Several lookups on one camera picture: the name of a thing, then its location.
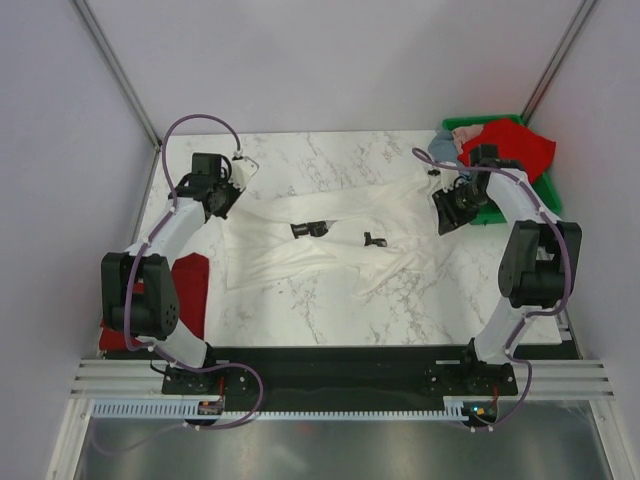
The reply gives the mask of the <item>white t shirt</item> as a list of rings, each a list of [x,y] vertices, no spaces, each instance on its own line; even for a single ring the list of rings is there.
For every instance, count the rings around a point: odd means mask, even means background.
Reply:
[[[237,205],[222,224],[226,286],[347,268],[364,296],[400,271],[430,274],[452,250],[437,231],[440,185],[418,170],[384,185]]]

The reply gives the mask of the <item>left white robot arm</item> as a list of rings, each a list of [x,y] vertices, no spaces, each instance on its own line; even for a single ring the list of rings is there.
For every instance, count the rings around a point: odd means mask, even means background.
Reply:
[[[188,241],[211,218],[225,219],[259,165],[247,156],[195,153],[191,171],[172,186],[151,230],[123,252],[101,261],[101,295],[106,328],[123,335],[130,351],[149,350],[184,368],[185,382],[208,393],[219,382],[207,361],[209,345],[181,319],[172,267]]]

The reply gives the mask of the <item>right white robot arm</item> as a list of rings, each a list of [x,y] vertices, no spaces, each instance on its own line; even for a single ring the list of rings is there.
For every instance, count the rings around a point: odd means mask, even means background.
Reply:
[[[473,358],[458,368],[467,392],[483,392],[494,381],[490,364],[513,359],[516,346],[539,317],[554,317],[574,288],[582,230],[553,213],[534,191],[524,168],[499,157],[495,145],[472,149],[470,179],[436,191],[432,198],[438,234],[469,224],[488,203],[495,204],[511,227],[498,268],[501,294],[489,322],[470,342]]]

